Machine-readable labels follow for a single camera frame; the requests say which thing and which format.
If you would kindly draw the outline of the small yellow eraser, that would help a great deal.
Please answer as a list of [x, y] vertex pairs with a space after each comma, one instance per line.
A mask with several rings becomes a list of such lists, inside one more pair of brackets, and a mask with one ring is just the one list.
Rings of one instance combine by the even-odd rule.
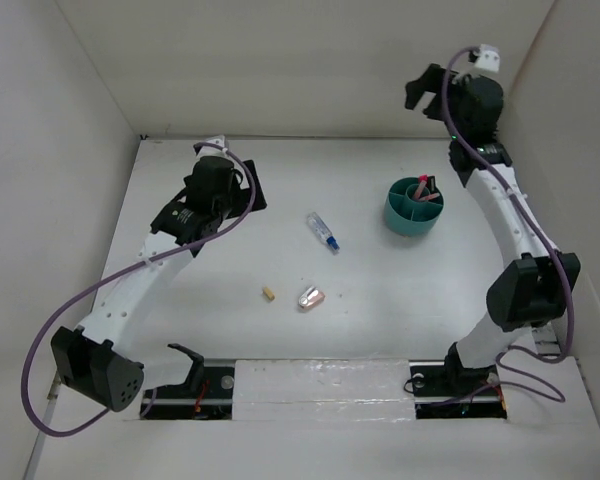
[[262, 288], [262, 295], [269, 302], [271, 302], [271, 301], [273, 301], [275, 299], [274, 293], [268, 287], [263, 287]]

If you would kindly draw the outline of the pink cap black highlighter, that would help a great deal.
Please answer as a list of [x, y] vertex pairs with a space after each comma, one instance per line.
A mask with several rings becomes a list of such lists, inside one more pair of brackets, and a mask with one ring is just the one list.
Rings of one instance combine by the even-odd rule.
[[421, 197], [421, 195], [422, 195], [422, 193], [423, 193], [423, 191], [424, 191], [424, 189], [425, 189], [425, 187], [427, 185], [427, 182], [428, 182], [428, 176], [427, 175], [421, 175], [419, 177], [419, 183], [418, 183], [418, 186], [417, 186], [417, 188], [416, 188], [416, 190], [414, 192], [414, 196], [413, 196], [414, 200], [418, 201], [420, 199], [420, 197]]

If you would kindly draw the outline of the purple pastel pen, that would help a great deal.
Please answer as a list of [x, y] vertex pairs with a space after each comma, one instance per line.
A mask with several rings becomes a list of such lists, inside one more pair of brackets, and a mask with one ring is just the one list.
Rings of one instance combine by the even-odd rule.
[[427, 196], [421, 197], [419, 199], [419, 201], [421, 201], [421, 202], [429, 202], [429, 201], [432, 201], [432, 200], [437, 199], [439, 197], [440, 197], [440, 193], [436, 192], [436, 193], [432, 193], [432, 194], [429, 194]]

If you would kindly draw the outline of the blue cap black highlighter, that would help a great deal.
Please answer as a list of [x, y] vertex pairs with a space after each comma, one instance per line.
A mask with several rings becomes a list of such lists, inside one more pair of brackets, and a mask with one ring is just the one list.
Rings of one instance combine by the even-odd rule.
[[429, 175], [426, 178], [425, 189], [423, 191], [424, 196], [430, 196], [438, 193], [436, 177]]

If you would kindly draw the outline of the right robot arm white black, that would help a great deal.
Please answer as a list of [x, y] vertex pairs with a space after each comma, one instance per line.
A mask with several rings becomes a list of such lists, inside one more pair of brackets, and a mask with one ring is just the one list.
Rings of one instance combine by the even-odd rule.
[[432, 63], [406, 84], [406, 108], [414, 109], [427, 92], [433, 98], [423, 113], [449, 130], [450, 163], [481, 208], [503, 262], [487, 290], [485, 316], [450, 347], [442, 369], [445, 387], [463, 394], [477, 384], [478, 370], [495, 364], [526, 328], [565, 318], [565, 344], [572, 344], [573, 289], [581, 263], [548, 238], [518, 186], [512, 159], [497, 136], [502, 87], [483, 75], [461, 77]]

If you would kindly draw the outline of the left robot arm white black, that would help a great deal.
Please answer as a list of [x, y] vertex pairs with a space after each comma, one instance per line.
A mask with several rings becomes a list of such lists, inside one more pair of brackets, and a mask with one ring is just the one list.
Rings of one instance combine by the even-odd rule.
[[138, 269], [125, 273], [74, 329], [59, 328], [51, 349], [61, 382], [113, 412], [126, 409], [143, 390], [170, 386], [197, 394], [204, 358], [178, 343], [176, 360], [152, 363], [132, 356], [134, 338], [154, 301], [216, 237], [221, 224], [266, 206], [251, 161], [242, 167], [223, 152], [203, 148], [183, 189], [158, 213], [138, 253]]

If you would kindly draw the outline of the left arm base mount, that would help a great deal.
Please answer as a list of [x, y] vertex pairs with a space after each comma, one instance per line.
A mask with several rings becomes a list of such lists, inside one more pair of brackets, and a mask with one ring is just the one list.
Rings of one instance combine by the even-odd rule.
[[231, 420], [236, 361], [206, 360], [178, 343], [167, 347], [187, 357], [187, 377], [178, 384], [163, 383], [147, 389], [139, 417], [142, 420]]

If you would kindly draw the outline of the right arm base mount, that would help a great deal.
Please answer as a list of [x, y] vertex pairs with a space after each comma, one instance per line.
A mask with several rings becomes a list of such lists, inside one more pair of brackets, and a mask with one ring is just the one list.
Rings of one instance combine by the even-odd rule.
[[501, 389], [488, 386], [495, 373], [491, 366], [453, 380], [441, 363], [416, 363], [403, 390], [415, 400], [417, 420], [506, 419]]

